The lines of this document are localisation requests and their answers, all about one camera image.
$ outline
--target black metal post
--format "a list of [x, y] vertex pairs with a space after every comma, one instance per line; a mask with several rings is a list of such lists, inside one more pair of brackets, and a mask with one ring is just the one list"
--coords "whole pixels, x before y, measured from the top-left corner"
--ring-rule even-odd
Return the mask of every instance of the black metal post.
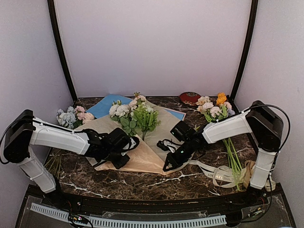
[[241, 83], [242, 76], [244, 73], [244, 69], [245, 69], [245, 65], [246, 65], [246, 61], [247, 61], [247, 57], [248, 57], [248, 53], [249, 53], [250, 43], [251, 43], [251, 39], [252, 39], [253, 29], [254, 29], [255, 21], [256, 21], [257, 4], [258, 4], [258, 0], [252, 0], [248, 28], [247, 28], [244, 48], [243, 48], [243, 52], [242, 52], [242, 57], [241, 57], [241, 61], [238, 66], [237, 76], [234, 81], [234, 85], [233, 85], [233, 88], [232, 88], [232, 91], [230, 94], [230, 98], [232, 100], [234, 100], [236, 98], [236, 95], [238, 93], [238, 88], [239, 88], [239, 85]]
[[61, 43], [54, 0], [47, 0], [47, 3], [48, 3], [48, 11], [49, 11], [49, 16], [51, 18], [51, 23], [52, 23], [52, 28], [53, 28], [53, 33], [54, 33], [54, 38], [55, 38], [55, 42], [56, 42], [56, 46], [57, 46], [59, 59], [61, 62], [63, 73], [66, 78], [66, 83], [67, 83], [68, 89], [70, 91], [73, 101], [75, 102], [77, 100], [77, 95], [76, 95], [76, 91], [75, 91], [75, 88], [73, 85], [73, 81], [72, 81], [70, 72], [67, 67], [66, 56], [65, 56], [63, 46]]

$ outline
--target white ventilation grille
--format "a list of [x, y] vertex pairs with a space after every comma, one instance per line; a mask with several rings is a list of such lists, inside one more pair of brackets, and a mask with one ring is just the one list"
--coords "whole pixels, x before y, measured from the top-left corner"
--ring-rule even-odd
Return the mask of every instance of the white ventilation grille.
[[[67, 222], [68, 212], [41, 206], [32, 203], [31, 210], [48, 217]], [[95, 228], [203, 228], [226, 224], [226, 216], [215, 216], [211, 218], [198, 218], [181, 221], [124, 221], [97, 218], [94, 216], [88, 218]]]

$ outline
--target brown marble table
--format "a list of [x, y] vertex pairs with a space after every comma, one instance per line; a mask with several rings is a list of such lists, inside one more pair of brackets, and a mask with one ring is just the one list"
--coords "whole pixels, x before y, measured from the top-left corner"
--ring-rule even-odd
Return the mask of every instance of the brown marble table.
[[[178, 97], [148, 97], [147, 99], [156, 105], [186, 113], [185, 122], [192, 127], [195, 124], [206, 124], [204, 116], [194, 108], [180, 103]], [[88, 109], [100, 100], [101, 98], [83, 98], [75, 105]], [[255, 151], [247, 135], [233, 137], [232, 141], [242, 165], [246, 160], [256, 160]], [[214, 167], [228, 165], [222, 142], [209, 145], [205, 153], [202, 156], [201, 153], [195, 152], [193, 159]], [[47, 162], [53, 156], [61, 157], [61, 162], [57, 162], [59, 159], [54, 163], [50, 161], [47, 164], [47, 167], [50, 167], [53, 163], [50, 172], [59, 177], [64, 192], [78, 195], [119, 200], [184, 200], [237, 192], [236, 188], [215, 187], [212, 179], [207, 178], [201, 169], [194, 165], [187, 165], [181, 171], [162, 176], [139, 172], [96, 171], [85, 157], [58, 149], [51, 151]]]

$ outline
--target beige wrapping paper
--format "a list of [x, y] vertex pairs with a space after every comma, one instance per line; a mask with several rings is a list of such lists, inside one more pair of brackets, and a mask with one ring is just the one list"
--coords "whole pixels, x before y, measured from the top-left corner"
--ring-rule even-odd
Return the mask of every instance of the beige wrapping paper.
[[[130, 172], [150, 172], [158, 173], [162, 175], [168, 175], [175, 171], [182, 169], [185, 165], [179, 167], [178, 169], [164, 172], [162, 170], [166, 156], [168, 152], [164, 152], [162, 149], [156, 146], [159, 140], [163, 139], [173, 139], [176, 143], [177, 140], [174, 139], [170, 130], [180, 121], [171, 113], [167, 112], [161, 107], [155, 106], [152, 103], [149, 103], [155, 110], [159, 111], [158, 120], [161, 121], [161, 124], [156, 127], [153, 132], [148, 132], [145, 137], [145, 141], [140, 138], [140, 144], [134, 150], [128, 152], [130, 160], [128, 163], [120, 168], [120, 171], [130, 171]], [[110, 116], [104, 116], [102, 118], [88, 122], [76, 130], [82, 130], [86, 128], [93, 129], [98, 133], [110, 133], [115, 128], [121, 128], [121, 125], [118, 122], [111, 120]], [[94, 158], [87, 158], [92, 166], [97, 164]], [[111, 162], [106, 162], [95, 167], [96, 170], [116, 170]]]

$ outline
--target flower bouquet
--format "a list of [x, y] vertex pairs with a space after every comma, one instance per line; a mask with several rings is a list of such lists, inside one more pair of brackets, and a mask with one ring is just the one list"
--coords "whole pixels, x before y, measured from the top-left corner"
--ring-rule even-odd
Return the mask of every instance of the flower bouquet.
[[150, 107], [145, 96], [134, 93], [135, 98], [129, 104], [122, 104], [120, 100], [113, 102], [109, 115], [118, 121], [122, 129], [129, 135], [136, 135], [136, 129], [142, 131], [144, 140], [148, 131], [154, 131], [160, 121], [157, 120], [158, 111]]
[[85, 108], [82, 106], [77, 106], [76, 108], [69, 106], [66, 112], [59, 109], [56, 118], [61, 126], [68, 129], [75, 129], [94, 120], [94, 116], [91, 113], [86, 113]]
[[[225, 119], [235, 114], [232, 110], [231, 104], [227, 102], [227, 97], [224, 93], [218, 94], [216, 106], [213, 105], [208, 96], [202, 96], [198, 99], [196, 104], [198, 105], [197, 110], [201, 114], [204, 114], [208, 123], [216, 122], [217, 120]], [[223, 143], [227, 149], [228, 165], [232, 169], [234, 181], [237, 189], [239, 190], [238, 184], [241, 176], [242, 165], [238, 159], [238, 154], [231, 138], [223, 139]]]

